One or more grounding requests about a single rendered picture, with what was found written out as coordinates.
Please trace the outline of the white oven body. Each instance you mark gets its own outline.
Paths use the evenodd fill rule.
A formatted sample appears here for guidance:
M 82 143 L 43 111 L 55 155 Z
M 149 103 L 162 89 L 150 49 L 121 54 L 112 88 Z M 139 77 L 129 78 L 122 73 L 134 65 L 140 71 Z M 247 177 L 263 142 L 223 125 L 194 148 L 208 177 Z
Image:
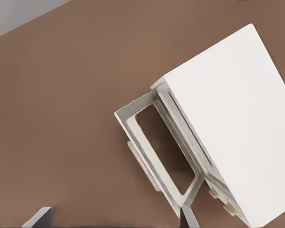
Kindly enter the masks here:
M 244 222 L 285 212 L 285 84 L 248 24 L 159 79 L 218 170 Z

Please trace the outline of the pale oven door handle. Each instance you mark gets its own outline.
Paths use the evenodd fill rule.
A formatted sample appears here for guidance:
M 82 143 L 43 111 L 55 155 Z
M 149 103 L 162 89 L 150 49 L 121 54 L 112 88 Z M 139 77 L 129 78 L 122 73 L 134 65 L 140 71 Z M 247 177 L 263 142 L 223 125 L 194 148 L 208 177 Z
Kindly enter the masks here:
M 144 164 L 142 158 L 140 157 L 140 155 L 138 154 L 138 151 L 135 149 L 133 143 L 131 141 L 127 142 L 127 145 L 129 147 L 129 149 L 131 150 L 131 152 L 133 153 L 133 155 L 135 156 L 136 160 L 138 161 L 139 165 L 141 166 L 142 170 L 144 171 L 144 173 L 146 174 L 146 176 L 148 177 L 149 181 L 151 182 L 152 186 L 154 187 L 154 189 L 157 192 L 161 192 L 161 189 L 159 188 L 158 184 L 156 183 L 154 177 L 152 176 L 152 174 L 149 172 L 148 168 L 146 167 L 146 165 Z

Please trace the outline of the white oven door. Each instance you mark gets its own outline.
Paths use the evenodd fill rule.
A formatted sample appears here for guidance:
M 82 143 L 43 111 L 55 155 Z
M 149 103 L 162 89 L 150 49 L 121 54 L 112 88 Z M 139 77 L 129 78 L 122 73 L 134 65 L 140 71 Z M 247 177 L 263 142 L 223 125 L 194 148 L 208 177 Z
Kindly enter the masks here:
M 168 174 L 163 163 L 160 161 L 150 142 L 137 123 L 136 115 L 148 106 L 153 105 L 159 112 L 176 143 L 180 146 L 182 153 L 192 168 L 195 178 L 184 194 L 181 194 Z M 198 190 L 200 189 L 204 178 L 201 168 L 190 146 L 184 139 L 184 134 L 172 117 L 172 112 L 164 104 L 163 99 L 156 90 L 151 90 L 123 108 L 114 113 L 118 122 L 126 132 L 129 141 L 131 141 L 142 158 L 149 172 L 154 177 L 161 192 L 164 194 L 168 203 L 180 219 L 180 210 L 182 206 L 191 207 Z

